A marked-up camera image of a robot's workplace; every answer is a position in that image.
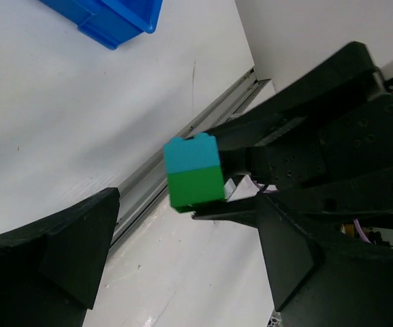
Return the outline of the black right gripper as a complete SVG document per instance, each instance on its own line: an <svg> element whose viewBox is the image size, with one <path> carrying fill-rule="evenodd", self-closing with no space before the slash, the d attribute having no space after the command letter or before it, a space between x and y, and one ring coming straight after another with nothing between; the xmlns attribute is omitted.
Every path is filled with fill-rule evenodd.
<svg viewBox="0 0 393 327"><path fill-rule="evenodd" d="M372 92L376 71L366 44L350 42L256 108L207 130L226 177L288 190L209 204L192 219L255 226L264 200L321 223L393 216L393 92ZM311 188L290 189L299 187Z"/></svg>

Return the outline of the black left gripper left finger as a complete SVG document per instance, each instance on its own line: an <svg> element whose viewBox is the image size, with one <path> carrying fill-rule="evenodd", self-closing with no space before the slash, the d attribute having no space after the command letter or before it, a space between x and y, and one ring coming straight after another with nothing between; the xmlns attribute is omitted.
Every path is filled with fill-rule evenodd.
<svg viewBox="0 0 393 327"><path fill-rule="evenodd" d="M119 213L106 188L0 234L0 326L82 326L94 306Z"/></svg>

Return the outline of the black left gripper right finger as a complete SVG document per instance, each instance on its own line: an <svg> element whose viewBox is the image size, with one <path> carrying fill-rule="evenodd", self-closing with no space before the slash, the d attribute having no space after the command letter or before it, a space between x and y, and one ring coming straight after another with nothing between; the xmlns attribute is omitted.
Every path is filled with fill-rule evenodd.
<svg viewBox="0 0 393 327"><path fill-rule="evenodd" d="M393 249L256 200L270 290L284 326L393 326Z"/></svg>

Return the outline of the green and cyan lego stack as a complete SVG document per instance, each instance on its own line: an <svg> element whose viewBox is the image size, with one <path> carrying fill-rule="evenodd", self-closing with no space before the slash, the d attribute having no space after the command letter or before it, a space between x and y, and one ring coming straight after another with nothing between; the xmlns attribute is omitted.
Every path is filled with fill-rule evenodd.
<svg viewBox="0 0 393 327"><path fill-rule="evenodd" d="M163 146L170 206L179 213L225 201L224 178L214 136L173 138Z"/></svg>

